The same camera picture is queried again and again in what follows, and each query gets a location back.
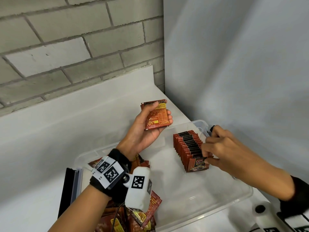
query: right hand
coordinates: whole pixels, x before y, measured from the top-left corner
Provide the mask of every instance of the right hand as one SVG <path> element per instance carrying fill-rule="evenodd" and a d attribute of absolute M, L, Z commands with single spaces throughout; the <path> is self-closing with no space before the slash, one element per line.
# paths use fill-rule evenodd
<path fill-rule="evenodd" d="M 216 125 L 211 137 L 201 146 L 202 154 L 208 157 L 205 163 L 220 168 L 281 200 L 294 195 L 294 183 L 284 170 L 276 168 L 242 144 L 234 135 Z"/>

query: pile of coffee sachets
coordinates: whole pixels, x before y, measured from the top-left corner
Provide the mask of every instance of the pile of coffee sachets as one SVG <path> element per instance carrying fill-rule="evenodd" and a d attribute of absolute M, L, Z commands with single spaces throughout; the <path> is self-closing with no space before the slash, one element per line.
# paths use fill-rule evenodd
<path fill-rule="evenodd" d="M 174 148 L 180 156 L 181 162 L 187 173 L 207 170 L 209 164 L 205 164 L 202 156 L 200 140 L 193 130 L 173 134 Z"/>
<path fill-rule="evenodd" d="M 94 167 L 99 161 L 95 160 L 88 163 L 91 167 Z M 144 160 L 140 155 L 137 155 L 131 162 L 132 168 L 130 174 L 138 166 L 149 167 L 149 161 Z M 114 226 L 114 232 L 153 232 L 155 231 L 155 217 L 154 213 L 159 207 L 162 200 L 155 193 L 151 192 L 150 205 L 146 213 L 132 211 L 125 206 L 121 206 L 116 214 L 116 221 Z M 112 223 L 119 204 L 114 203 L 112 200 L 106 206 L 104 213 L 100 219 L 100 222 L 95 232 L 110 232 L 112 229 Z"/>

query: white wall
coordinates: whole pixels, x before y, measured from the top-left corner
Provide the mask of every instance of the white wall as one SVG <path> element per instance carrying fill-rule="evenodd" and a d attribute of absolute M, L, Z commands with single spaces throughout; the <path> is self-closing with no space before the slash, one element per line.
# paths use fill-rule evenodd
<path fill-rule="evenodd" d="M 164 0 L 166 95 L 307 182 L 308 10 L 309 0 Z"/>

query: left hand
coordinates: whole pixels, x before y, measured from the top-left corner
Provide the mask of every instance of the left hand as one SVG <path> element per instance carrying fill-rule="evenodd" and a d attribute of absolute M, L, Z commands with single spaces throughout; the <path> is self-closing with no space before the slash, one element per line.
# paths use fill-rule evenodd
<path fill-rule="evenodd" d="M 128 160 L 132 161 L 134 157 L 142 150 L 149 147 L 165 128 L 145 130 L 146 118 L 151 111 L 157 108 L 159 102 L 146 105 L 144 109 L 135 118 L 133 125 L 129 129 L 125 138 L 116 147 Z M 173 123 L 171 111 L 168 111 L 170 125 Z"/>

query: hand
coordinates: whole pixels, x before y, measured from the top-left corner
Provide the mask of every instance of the hand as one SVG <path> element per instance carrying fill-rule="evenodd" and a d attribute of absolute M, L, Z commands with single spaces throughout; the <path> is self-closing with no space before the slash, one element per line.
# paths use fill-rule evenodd
<path fill-rule="evenodd" d="M 242 180 L 250 186 L 281 199 L 294 195 L 294 183 L 284 170 L 272 166 L 237 140 L 233 134 L 216 125 L 211 137 L 201 146 L 205 163 Z"/>
<path fill-rule="evenodd" d="M 133 125 L 129 129 L 125 138 L 116 147 L 130 161 L 142 150 L 149 147 L 165 128 L 145 130 L 146 118 L 151 111 L 157 108 L 159 102 L 146 105 L 135 118 Z M 171 111 L 168 110 L 170 125 L 173 123 Z"/>

